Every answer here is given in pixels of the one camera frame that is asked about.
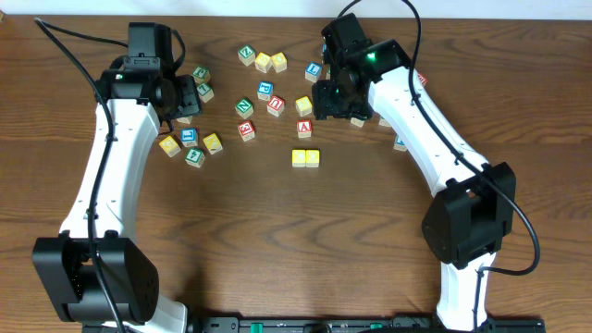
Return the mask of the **yellow letter C block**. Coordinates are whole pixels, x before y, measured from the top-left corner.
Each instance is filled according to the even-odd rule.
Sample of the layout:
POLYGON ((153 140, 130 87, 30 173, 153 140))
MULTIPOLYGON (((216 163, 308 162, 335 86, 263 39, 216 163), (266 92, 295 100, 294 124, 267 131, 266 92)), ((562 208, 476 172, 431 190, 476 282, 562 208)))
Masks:
POLYGON ((294 149, 291 152, 291 163, 293 167, 305 167, 306 151, 301 149, 294 149))

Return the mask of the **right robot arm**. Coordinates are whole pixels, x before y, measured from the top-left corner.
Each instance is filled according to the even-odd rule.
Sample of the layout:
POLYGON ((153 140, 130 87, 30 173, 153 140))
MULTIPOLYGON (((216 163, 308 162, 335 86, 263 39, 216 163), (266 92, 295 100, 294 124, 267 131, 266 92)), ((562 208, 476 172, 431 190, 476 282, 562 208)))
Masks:
POLYGON ((455 131, 396 41, 373 43, 354 14, 321 34, 330 77, 312 88, 315 118, 380 115, 395 130, 433 197, 422 233, 440 261, 439 322, 455 331, 500 331, 485 310, 487 267, 512 230, 512 169, 492 166, 455 131))

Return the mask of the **yellow letter O block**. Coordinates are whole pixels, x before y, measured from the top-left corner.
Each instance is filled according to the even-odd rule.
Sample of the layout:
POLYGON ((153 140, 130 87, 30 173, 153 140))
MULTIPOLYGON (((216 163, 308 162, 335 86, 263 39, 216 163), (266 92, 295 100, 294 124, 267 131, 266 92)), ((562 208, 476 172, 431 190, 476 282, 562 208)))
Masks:
POLYGON ((319 150, 306 150, 305 151, 305 166, 306 167, 319 167, 320 165, 320 151, 319 150))

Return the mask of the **green letter R block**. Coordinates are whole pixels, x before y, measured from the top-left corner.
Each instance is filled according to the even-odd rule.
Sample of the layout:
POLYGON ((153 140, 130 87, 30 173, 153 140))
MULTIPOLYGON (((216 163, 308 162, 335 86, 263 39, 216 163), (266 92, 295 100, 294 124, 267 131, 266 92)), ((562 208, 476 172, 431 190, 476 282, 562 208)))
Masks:
POLYGON ((386 120, 385 120, 383 117, 381 117, 381 118, 379 119, 379 122, 378 122, 378 124, 379 124, 380 126, 383 126, 383 127, 389 127, 389 126, 390 126, 390 124, 389 124, 389 123, 388 123, 388 122, 387 122, 387 121, 386 121, 386 120))

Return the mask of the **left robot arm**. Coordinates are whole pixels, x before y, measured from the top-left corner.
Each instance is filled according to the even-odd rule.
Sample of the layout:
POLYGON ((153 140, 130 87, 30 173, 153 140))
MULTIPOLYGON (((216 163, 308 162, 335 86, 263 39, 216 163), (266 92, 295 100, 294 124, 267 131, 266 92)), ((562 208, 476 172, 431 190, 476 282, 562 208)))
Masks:
POLYGON ((179 75, 177 31, 132 22, 126 54, 90 84, 97 103, 90 157, 58 234, 40 238, 32 262, 60 320, 86 332, 196 332, 187 306, 159 290, 136 243, 142 176, 162 125, 201 113, 194 80, 179 75))

